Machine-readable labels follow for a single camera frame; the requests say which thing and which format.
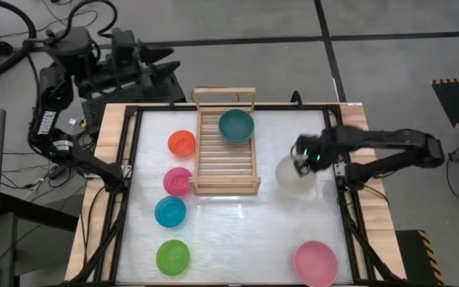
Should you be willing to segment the large pink bowl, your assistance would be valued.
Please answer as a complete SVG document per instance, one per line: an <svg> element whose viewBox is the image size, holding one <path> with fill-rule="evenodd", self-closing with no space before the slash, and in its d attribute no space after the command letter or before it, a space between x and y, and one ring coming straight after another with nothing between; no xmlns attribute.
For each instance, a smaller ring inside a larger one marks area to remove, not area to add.
<svg viewBox="0 0 459 287"><path fill-rule="evenodd" d="M296 275L307 287L330 287L338 276L338 261L332 249L318 241L302 243L295 251Z"/></svg>

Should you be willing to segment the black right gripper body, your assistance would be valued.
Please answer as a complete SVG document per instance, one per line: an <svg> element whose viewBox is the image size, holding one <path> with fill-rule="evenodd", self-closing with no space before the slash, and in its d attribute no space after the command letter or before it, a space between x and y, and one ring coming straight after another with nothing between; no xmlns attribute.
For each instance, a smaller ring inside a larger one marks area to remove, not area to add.
<svg viewBox="0 0 459 287"><path fill-rule="evenodd" d="M302 160L310 167L310 172L318 172L329 168L334 158L334 136L331 132L323 132L320 136L300 135L296 139L298 152L302 153Z"/></svg>

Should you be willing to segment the small cyan plastic bowl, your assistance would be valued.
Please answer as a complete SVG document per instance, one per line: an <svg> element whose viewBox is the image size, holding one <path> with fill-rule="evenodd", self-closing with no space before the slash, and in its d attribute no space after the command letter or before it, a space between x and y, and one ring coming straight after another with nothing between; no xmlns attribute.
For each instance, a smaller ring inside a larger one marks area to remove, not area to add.
<svg viewBox="0 0 459 287"><path fill-rule="evenodd" d="M160 226L172 228L180 225L186 217L186 205L182 199L167 196L155 207L155 220Z"/></svg>

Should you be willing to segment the white glossy table sheet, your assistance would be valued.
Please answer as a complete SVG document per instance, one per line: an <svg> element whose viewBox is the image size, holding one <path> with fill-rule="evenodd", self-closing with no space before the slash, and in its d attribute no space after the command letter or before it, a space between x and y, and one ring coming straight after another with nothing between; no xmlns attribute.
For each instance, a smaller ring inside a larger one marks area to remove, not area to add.
<svg viewBox="0 0 459 287"><path fill-rule="evenodd" d="M277 164L301 134L317 134L325 126L320 111L258 111L255 116L257 195L202 197L189 195L181 225L160 226L155 206L166 196L163 177L173 167L194 168L178 159L167 141L178 130L194 131L197 114L145 112L139 132L124 236L116 279L120 283L165 283L155 258L166 241L178 239L190 251L188 268L175 283L298 282L293 255L304 242L328 245L338 260L337 281L352 282L347 244L332 170L316 174L316 185L298 194L277 184Z"/></svg>

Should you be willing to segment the black aluminium table frame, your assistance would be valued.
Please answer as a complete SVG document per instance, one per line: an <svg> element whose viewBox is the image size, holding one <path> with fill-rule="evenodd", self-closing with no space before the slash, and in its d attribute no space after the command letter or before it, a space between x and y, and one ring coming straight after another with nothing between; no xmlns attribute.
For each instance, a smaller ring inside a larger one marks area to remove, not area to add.
<svg viewBox="0 0 459 287"><path fill-rule="evenodd" d="M113 161L120 152L128 157L134 148L131 146L137 139L136 113L143 109L160 112L192 109L193 104L176 104L173 108L168 104L108 104L104 110L100 134L98 137L95 156L103 161ZM295 103L259 103L259 110L277 111L307 111L314 108L330 108L330 122L354 125L364 130L368 129L367 118L360 103L307 103L299 106ZM112 196L105 191L99 191L103 183L99 179L90 181L82 203L83 216L79 219L84 225L78 225L71 250L65 278L74 278L82 269L83 256L92 256L104 236L104 228L112 224L120 211L121 195ZM390 215L390 208L373 191L365 190L362 195L352 193L353 199L358 199L352 205L351 216L359 220L359 229L367 237L374 251L389 269L401 278L406 277L406 271L400 253L399 244ZM115 241L112 241L100 260L99 265L88 277L90 281L114 281L116 279Z"/></svg>

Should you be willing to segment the small orange plastic bowl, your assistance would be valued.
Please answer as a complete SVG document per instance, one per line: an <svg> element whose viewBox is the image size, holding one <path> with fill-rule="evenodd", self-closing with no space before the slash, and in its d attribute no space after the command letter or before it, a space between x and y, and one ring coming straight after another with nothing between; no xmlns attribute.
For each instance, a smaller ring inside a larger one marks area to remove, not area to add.
<svg viewBox="0 0 459 287"><path fill-rule="evenodd" d="M195 137L187 130L178 130L170 135L167 146L174 155L178 157L188 157L195 153Z"/></svg>

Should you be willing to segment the small magenta plastic bowl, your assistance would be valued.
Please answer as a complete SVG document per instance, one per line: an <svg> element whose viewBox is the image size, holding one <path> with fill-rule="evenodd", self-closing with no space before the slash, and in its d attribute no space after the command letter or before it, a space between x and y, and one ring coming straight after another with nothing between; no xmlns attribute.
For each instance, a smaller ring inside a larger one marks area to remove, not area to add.
<svg viewBox="0 0 459 287"><path fill-rule="evenodd" d="M182 197L190 192L192 174L184 167L170 169L163 178L163 187L169 195Z"/></svg>

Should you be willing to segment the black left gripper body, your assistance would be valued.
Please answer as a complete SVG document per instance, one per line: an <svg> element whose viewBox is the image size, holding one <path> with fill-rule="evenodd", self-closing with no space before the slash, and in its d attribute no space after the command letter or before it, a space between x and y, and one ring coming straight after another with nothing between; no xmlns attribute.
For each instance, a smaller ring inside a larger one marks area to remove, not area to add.
<svg viewBox="0 0 459 287"><path fill-rule="evenodd" d="M111 52L93 69L93 89L122 89L123 84L137 81L141 77L143 65L154 62L149 46L141 41L113 43Z"/></svg>

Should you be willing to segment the wooden slatted dish rack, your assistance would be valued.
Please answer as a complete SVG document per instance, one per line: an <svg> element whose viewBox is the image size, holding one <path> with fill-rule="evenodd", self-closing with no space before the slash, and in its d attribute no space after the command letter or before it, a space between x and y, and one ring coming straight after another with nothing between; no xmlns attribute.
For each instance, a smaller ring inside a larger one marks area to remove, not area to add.
<svg viewBox="0 0 459 287"><path fill-rule="evenodd" d="M254 132L249 143L224 141L218 121L230 109L241 109L254 121L255 88L194 88L197 131L194 174L190 184L200 196L255 196L261 177L257 171Z"/></svg>

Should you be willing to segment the white translucent bowl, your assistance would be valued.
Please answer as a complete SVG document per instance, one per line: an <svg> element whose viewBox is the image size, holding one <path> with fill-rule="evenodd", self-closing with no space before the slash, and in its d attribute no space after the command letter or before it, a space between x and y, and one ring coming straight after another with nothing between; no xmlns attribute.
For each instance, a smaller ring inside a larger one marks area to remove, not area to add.
<svg viewBox="0 0 459 287"><path fill-rule="evenodd" d="M278 163L275 177L281 189L292 194L307 193L316 185L316 175L311 172L306 175L299 175L294 166L294 161L289 155Z"/></svg>

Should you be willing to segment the blue-grey bowl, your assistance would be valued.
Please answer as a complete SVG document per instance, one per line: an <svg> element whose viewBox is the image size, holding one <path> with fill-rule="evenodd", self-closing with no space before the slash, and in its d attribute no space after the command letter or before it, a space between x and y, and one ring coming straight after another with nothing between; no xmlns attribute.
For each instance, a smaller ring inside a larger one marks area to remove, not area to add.
<svg viewBox="0 0 459 287"><path fill-rule="evenodd" d="M229 144L237 145L237 144L248 144L250 142L250 140L252 139L252 136L245 137L245 138L242 138L242 139L233 139L233 138L228 138L228 137L225 137L225 136L223 136L222 138L224 139L224 141L226 141Z"/></svg>

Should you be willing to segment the teal bowl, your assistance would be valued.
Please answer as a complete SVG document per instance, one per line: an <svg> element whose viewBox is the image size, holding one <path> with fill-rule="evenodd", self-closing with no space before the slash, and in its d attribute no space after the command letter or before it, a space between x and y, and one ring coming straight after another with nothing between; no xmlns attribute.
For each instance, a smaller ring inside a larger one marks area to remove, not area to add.
<svg viewBox="0 0 459 287"><path fill-rule="evenodd" d="M250 114L241 109L230 109L218 121L221 136L242 139L253 135L254 121Z"/></svg>

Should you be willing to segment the small green plastic bowl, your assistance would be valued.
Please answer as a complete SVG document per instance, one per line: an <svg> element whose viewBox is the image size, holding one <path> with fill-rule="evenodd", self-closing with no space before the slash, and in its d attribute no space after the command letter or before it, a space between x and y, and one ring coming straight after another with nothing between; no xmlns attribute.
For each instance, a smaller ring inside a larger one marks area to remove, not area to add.
<svg viewBox="0 0 459 287"><path fill-rule="evenodd" d="M155 262L162 274L179 275L189 265L189 248L184 242L176 239L164 242L156 253Z"/></svg>

